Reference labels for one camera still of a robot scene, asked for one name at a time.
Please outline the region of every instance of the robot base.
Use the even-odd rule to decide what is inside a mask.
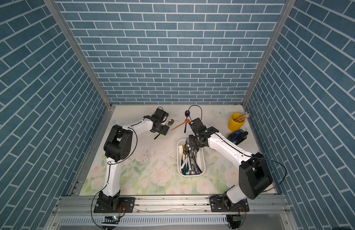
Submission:
[[[210,197],[211,211],[212,212],[248,212],[249,206],[246,199],[240,200],[238,203],[233,205],[227,205],[225,202],[225,197],[223,195],[214,195]]]
[[[120,191],[113,197],[106,196],[102,192],[99,194],[94,213],[132,213],[134,208],[135,197],[120,197]]]

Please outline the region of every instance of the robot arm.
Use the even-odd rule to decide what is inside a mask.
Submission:
[[[122,164],[136,148],[138,135],[145,132],[158,132],[166,135],[169,127],[165,125],[169,114],[157,108],[152,116],[144,116],[139,122],[127,126],[115,125],[111,128],[104,145],[107,157],[107,171],[104,189],[99,193],[98,200],[105,209],[116,210],[120,196],[120,174]]]
[[[224,155],[239,171],[238,184],[224,193],[223,202],[228,209],[240,200],[255,199],[272,183],[270,170],[262,154],[252,154],[239,148],[216,128],[206,128],[199,118],[189,125],[194,134],[189,135],[185,149],[211,147]]]

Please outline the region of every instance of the blue brick wallpaper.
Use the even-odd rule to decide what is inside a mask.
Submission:
[[[297,0],[246,109],[299,229],[355,229],[355,1]]]
[[[56,2],[113,104],[239,104],[285,0]]]
[[[106,107],[42,0],[0,0],[0,229],[43,228]]]

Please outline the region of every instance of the table surface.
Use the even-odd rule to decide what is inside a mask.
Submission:
[[[103,144],[111,127],[116,124],[124,126],[137,122],[145,115],[152,115],[157,107],[157,105],[116,106],[80,196],[95,195],[103,188],[107,166]],[[167,135],[160,135],[153,140],[157,134],[147,131],[138,136],[134,154],[125,160],[122,166],[121,195],[222,194],[237,184],[239,175],[234,165],[209,147],[203,148],[206,170],[202,175],[183,177],[179,174],[176,144],[193,132],[189,125],[186,133],[184,133],[184,125],[173,131],[171,129],[184,122],[184,113],[188,108],[189,106],[186,105],[164,105],[163,109],[169,113],[168,119],[174,119]],[[227,128],[231,114],[244,112],[240,105],[202,105],[201,108],[203,124],[206,127],[217,128],[225,136],[231,133]],[[200,109],[193,106],[190,109],[190,116],[192,119],[200,117]],[[246,122],[242,129],[249,134],[239,146],[254,154],[259,152],[249,123]]]

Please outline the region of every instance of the yellow cup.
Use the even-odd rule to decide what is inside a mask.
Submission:
[[[231,132],[238,131],[244,125],[245,120],[243,122],[236,122],[235,121],[235,119],[238,119],[240,116],[241,116],[240,113],[234,113],[231,115],[231,117],[229,119],[229,124],[227,126]]]

